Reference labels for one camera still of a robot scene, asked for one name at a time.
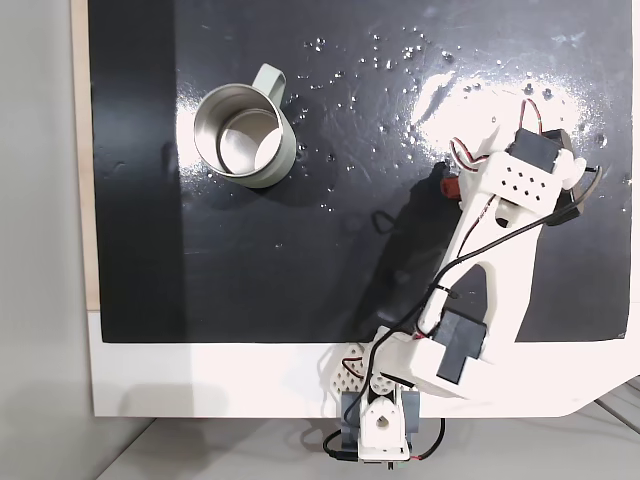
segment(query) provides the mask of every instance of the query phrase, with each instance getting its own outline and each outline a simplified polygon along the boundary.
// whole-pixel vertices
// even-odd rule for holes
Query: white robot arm
[[[466,162],[460,160],[455,142],[459,140],[452,141],[452,153],[462,166],[462,216],[425,295],[416,333],[402,333],[399,326],[411,321],[424,303],[392,330],[381,327],[363,352],[367,371],[363,391],[343,397],[343,404],[348,403],[343,406],[343,427],[354,440],[357,433],[357,457],[354,452],[343,459],[409,460],[405,404],[410,390],[474,400],[487,392],[495,394],[492,388],[500,383],[500,366],[509,361],[529,305],[542,226],[573,218],[601,175],[598,169],[589,189],[574,200],[573,187],[586,162],[574,158],[561,130],[535,134],[520,128],[514,139],[513,132],[498,129],[475,160],[459,142]],[[445,307],[455,283],[474,265],[480,265],[487,278],[483,319]],[[383,379],[386,391],[379,388]]]

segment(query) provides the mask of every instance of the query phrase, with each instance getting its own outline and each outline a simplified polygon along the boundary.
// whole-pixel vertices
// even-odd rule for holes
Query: stainless steel mug
[[[194,140],[214,171],[250,188],[269,187],[289,173],[296,137],[280,110],[285,84],[284,74],[265,63],[253,85],[223,85],[202,99]]]

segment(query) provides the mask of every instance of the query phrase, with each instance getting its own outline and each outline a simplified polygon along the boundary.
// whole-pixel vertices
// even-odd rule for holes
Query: black table surface
[[[371,339],[420,298],[460,215],[440,193],[451,159],[432,126],[451,123],[443,111],[460,99],[527,83],[538,102],[574,105],[574,147],[605,174],[582,217],[543,229],[518,341],[624,336],[630,0],[89,9],[104,341]],[[287,76],[283,110],[301,146],[288,178],[249,190],[183,148],[192,138],[180,116],[217,86],[251,83],[265,62]],[[446,82],[412,127],[434,75]],[[465,277],[456,306],[481,317],[483,282],[481,270]]]

